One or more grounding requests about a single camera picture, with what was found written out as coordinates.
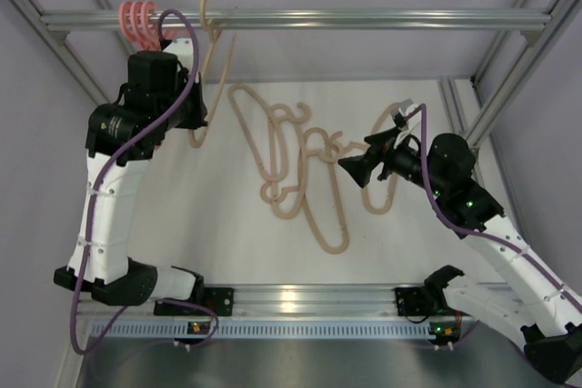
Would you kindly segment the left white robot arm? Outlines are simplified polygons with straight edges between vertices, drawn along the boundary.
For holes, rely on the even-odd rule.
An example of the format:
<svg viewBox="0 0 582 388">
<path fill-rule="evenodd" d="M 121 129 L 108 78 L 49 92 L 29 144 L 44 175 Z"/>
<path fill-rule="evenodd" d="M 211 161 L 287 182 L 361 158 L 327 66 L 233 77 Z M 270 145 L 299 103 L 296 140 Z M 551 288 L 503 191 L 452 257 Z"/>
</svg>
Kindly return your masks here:
<svg viewBox="0 0 582 388">
<path fill-rule="evenodd" d="M 108 306 L 195 300 L 202 276 L 142 264 L 127 251 L 135 198 L 156 148 L 168 130 L 206 123 L 196 57 L 141 51 L 129 57 L 127 69 L 117 100 L 99 105 L 88 119 L 84 217 L 74 253 L 55 270 L 54 282 Z"/>
</svg>

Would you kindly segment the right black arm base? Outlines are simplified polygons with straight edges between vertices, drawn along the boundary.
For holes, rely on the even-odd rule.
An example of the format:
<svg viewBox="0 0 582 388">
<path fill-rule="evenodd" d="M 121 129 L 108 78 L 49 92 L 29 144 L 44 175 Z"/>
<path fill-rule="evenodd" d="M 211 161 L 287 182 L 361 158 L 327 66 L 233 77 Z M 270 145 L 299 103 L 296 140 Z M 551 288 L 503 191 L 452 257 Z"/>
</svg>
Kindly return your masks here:
<svg viewBox="0 0 582 388">
<path fill-rule="evenodd" d="M 444 289 L 463 275 L 462 270 L 446 265 L 430 274 L 420 286 L 397 287 L 394 292 L 398 314 L 407 318 L 452 315 L 454 310 L 447 305 Z"/>
</svg>

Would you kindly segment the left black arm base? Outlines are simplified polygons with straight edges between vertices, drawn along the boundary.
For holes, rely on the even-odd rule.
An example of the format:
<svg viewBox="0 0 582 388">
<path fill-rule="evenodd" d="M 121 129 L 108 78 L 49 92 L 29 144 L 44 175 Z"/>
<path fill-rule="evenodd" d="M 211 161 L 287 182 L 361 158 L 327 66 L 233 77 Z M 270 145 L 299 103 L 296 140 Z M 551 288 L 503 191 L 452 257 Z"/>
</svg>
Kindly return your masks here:
<svg viewBox="0 0 582 388">
<path fill-rule="evenodd" d="M 210 312 L 231 316 L 233 288 L 205 285 L 202 274 L 172 266 L 157 270 L 157 282 L 151 297 L 155 316 L 202 316 Z"/>
</svg>

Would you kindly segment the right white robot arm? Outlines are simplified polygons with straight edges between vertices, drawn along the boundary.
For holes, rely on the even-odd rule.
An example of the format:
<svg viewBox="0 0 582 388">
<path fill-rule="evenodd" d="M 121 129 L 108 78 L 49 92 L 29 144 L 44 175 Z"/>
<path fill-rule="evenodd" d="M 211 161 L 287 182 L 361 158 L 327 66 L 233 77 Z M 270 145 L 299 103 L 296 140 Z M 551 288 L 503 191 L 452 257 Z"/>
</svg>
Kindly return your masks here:
<svg viewBox="0 0 582 388">
<path fill-rule="evenodd" d="M 422 302 L 431 314 L 471 315 L 503 334 L 543 377 L 566 383 L 581 369 L 581 298 L 550 271 L 503 207 L 473 180 L 475 163 L 461 136 L 440 134 L 427 154 L 429 186 L 455 234 L 481 254 L 518 299 L 497 296 L 446 265 L 420 287 Z"/>
</svg>

